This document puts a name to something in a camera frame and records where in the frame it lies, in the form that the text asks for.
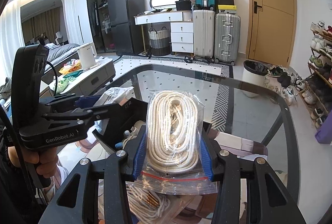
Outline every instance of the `purple bag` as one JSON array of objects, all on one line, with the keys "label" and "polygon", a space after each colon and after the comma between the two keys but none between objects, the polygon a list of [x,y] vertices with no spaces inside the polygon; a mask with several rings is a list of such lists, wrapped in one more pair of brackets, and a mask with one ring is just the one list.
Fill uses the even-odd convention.
[{"label": "purple bag", "polygon": [[332,142],[332,112],[318,129],[315,134],[316,140],[321,144],[330,144]]}]

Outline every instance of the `wooden door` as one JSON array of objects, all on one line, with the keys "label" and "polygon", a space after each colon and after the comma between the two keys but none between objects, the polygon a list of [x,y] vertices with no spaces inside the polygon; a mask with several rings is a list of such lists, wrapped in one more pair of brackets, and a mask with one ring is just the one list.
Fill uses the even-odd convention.
[{"label": "wooden door", "polygon": [[252,0],[252,4],[248,58],[288,66],[294,42],[296,0]]}]

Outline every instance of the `coiled white rope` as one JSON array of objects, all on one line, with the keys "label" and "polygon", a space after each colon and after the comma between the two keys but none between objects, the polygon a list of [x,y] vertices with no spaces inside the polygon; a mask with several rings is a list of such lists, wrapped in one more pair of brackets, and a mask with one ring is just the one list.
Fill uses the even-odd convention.
[{"label": "coiled white rope", "polygon": [[155,94],[147,120],[147,159],[153,169],[176,174],[196,166],[197,122],[197,105],[187,94],[170,90]]},{"label": "coiled white rope", "polygon": [[171,204],[166,195],[134,186],[127,186],[127,195],[130,211],[147,224],[152,224],[155,219],[162,217]]}]

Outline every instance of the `silver suitcase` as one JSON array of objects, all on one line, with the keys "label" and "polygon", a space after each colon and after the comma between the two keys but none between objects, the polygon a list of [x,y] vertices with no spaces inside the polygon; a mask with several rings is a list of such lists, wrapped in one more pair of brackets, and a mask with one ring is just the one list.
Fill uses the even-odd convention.
[{"label": "silver suitcase", "polygon": [[215,32],[215,12],[206,10],[193,11],[194,55],[212,57]]},{"label": "silver suitcase", "polygon": [[240,16],[218,13],[215,16],[215,62],[235,65],[240,43]]}]

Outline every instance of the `pillow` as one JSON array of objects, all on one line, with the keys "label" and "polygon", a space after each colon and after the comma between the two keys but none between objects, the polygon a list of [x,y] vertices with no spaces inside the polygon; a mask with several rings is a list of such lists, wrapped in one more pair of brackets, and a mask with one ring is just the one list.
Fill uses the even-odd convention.
[{"label": "pillow", "polygon": [[50,50],[53,50],[53,49],[55,49],[55,48],[58,48],[58,47],[60,47],[60,45],[55,45],[54,43],[48,43],[48,44],[45,44],[45,46],[48,48],[48,49],[50,49]]}]

